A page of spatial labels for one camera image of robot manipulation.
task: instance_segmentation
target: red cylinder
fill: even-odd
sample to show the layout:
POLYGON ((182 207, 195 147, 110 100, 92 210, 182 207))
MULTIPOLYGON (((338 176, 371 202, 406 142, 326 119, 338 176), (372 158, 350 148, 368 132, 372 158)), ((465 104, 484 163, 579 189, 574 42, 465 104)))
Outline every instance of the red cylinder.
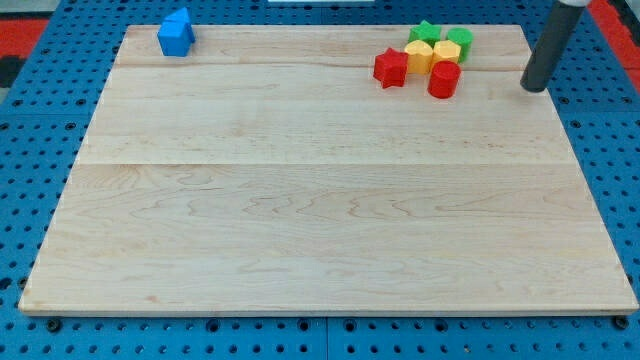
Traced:
POLYGON ((438 61, 431 69, 429 79, 429 94, 439 98, 448 99, 453 96, 460 79, 460 66, 452 61, 438 61))

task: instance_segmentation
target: red star-shaped block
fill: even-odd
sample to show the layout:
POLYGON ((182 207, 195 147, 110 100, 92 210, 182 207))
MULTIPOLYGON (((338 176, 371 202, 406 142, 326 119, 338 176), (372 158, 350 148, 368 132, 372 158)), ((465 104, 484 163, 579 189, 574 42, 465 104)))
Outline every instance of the red star-shaped block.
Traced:
POLYGON ((383 54, 376 56, 373 77, 382 83, 383 89, 389 86, 404 86, 408 58, 407 53, 388 48, 383 54))

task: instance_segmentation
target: blue block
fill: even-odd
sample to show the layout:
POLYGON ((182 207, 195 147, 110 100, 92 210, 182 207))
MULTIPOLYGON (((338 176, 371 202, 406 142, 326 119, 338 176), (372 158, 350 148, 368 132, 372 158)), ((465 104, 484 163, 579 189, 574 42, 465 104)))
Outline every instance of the blue block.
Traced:
POLYGON ((185 57, 191 47, 189 24, 179 22, 163 22, 158 31, 158 41, 164 56, 185 57))
POLYGON ((176 22, 176 23, 185 23, 187 24, 187 32, 189 34, 189 39, 192 43, 196 42, 195 34, 193 33, 193 28, 191 27, 191 17, 189 16, 189 10, 186 7, 170 14, 166 18, 164 18, 165 22, 176 22))

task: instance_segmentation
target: red surface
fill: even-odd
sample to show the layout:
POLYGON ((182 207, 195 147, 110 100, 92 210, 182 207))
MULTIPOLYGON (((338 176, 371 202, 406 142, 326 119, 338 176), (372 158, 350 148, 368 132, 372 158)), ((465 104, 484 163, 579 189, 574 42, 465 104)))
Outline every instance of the red surface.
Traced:
POLYGON ((631 32, 620 21, 618 11, 606 0, 593 0, 589 12, 600 27, 609 46, 640 92, 640 48, 633 43, 631 32))
POLYGON ((46 19, 0 20, 0 57, 29 57, 47 23, 46 19))
POLYGON ((376 56, 373 77, 382 83, 383 89, 389 86, 404 86, 408 59, 407 53, 388 48, 383 54, 376 56))
POLYGON ((429 94, 439 98, 448 99, 453 96, 460 79, 460 66, 452 61, 439 61, 431 69, 429 79, 429 94))

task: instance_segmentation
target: green block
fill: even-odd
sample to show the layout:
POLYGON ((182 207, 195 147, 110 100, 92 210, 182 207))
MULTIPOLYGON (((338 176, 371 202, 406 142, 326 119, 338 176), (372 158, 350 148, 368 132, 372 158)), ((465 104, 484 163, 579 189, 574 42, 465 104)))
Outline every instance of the green block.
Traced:
POLYGON ((464 62, 469 55, 469 49, 473 42, 473 33, 466 28, 452 28, 447 33, 447 40, 451 40, 454 43, 460 45, 460 58, 458 62, 464 62))
POLYGON ((431 25, 429 22, 422 20, 420 25, 411 28, 409 33, 409 41, 422 40, 433 47, 436 42, 440 41, 440 32, 442 26, 431 25))

